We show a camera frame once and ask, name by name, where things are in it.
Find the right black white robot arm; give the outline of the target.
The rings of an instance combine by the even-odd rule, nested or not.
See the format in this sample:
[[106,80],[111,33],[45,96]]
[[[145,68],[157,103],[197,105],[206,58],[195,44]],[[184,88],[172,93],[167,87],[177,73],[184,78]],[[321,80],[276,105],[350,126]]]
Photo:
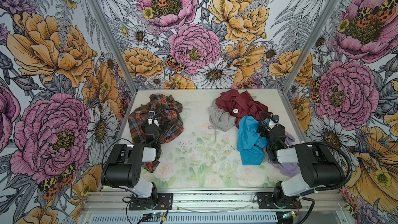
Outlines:
[[276,208],[290,206],[299,197],[316,191],[332,190],[346,183],[352,173],[343,171],[331,150],[340,149],[323,142],[306,142],[295,145],[285,143],[285,128],[271,126],[262,120],[257,132],[267,139],[266,157],[273,164],[292,164],[300,171],[287,180],[278,182],[270,196]]

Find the red plaid flannel shirt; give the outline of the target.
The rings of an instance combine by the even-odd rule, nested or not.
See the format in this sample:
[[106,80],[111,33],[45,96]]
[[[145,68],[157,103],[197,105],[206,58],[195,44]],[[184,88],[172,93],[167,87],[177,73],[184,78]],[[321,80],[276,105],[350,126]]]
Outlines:
[[[152,94],[150,101],[145,105],[141,105],[129,115],[129,128],[134,144],[144,143],[145,141],[145,127],[148,124],[147,113],[155,111],[156,124],[160,128],[161,145],[167,144],[178,136],[184,130],[183,121],[180,114],[183,111],[183,106],[180,102],[176,101],[172,95],[165,96],[160,93]],[[157,158],[153,162],[145,162],[143,167],[148,172],[155,171],[160,164],[159,157],[161,148],[157,151]]]

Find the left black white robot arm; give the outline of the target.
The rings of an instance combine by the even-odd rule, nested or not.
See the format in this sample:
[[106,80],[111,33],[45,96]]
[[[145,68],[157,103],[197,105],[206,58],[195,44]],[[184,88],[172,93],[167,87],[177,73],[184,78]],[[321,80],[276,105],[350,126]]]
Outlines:
[[154,209],[158,205],[156,185],[141,176],[144,163],[156,162],[161,153],[160,128],[152,123],[145,127],[142,143],[116,144],[104,165],[101,183],[124,189],[132,194],[133,210]]

